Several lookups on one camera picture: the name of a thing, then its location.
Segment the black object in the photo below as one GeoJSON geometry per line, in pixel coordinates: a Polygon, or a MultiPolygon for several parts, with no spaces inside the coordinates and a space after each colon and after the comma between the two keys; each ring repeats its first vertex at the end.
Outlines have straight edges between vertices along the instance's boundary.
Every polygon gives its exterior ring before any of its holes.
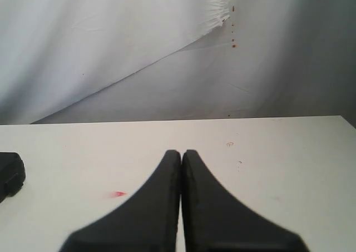
{"type": "Polygon", "coordinates": [[[182,163],[182,213],[187,252],[306,252],[302,239],[234,198],[211,174],[196,151],[182,163]]]}
{"type": "Polygon", "coordinates": [[[175,251],[181,158],[167,151],[146,183],[127,202],[70,235],[61,252],[175,251]]]}
{"type": "Polygon", "coordinates": [[[0,203],[15,195],[26,178],[23,161],[17,153],[0,153],[0,203]]]}

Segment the white cloth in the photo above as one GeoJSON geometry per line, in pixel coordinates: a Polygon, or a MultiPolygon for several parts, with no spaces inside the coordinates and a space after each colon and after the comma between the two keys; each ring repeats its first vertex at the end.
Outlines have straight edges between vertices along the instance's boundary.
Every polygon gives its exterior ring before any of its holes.
{"type": "Polygon", "coordinates": [[[221,26],[226,0],[0,0],[0,123],[61,110],[221,26]]]}

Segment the red mark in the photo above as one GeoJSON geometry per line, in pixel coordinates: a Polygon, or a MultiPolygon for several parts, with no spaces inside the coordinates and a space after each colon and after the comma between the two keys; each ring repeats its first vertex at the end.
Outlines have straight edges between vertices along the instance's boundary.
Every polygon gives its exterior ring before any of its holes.
{"type": "Polygon", "coordinates": [[[113,193],[110,195],[110,197],[111,197],[111,198],[114,198],[114,197],[120,197],[120,196],[124,196],[124,195],[126,195],[125,192],[113,192],[113,193]]]}

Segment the white table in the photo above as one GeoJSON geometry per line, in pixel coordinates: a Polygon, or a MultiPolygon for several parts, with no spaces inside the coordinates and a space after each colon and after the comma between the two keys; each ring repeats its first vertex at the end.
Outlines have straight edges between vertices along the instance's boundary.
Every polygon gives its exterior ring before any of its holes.
{"type": "Polygon", "coordinates": [[[0,204],[1,251],[58,251],[134,194],[167,149],[198,150],[233,195],[311,251],[356,248],[356,130],[332,116],[0,126],[0,151],[19,152],[27,171],[0,204]]]}

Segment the white tabletop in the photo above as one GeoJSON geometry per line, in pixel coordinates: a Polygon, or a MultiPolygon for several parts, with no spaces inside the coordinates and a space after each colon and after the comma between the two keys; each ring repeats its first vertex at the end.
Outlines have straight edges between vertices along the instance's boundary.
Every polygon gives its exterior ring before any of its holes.
{"type": "Polygon", "coordinates": [[[198,150],[233,195],[311,251],[356,248],[356,130],[332,116],[0,126],[0,151],[18,152],[27,173],[0,204],[1,251],[58,251],[133,195],[167,149],[198,150]]]}

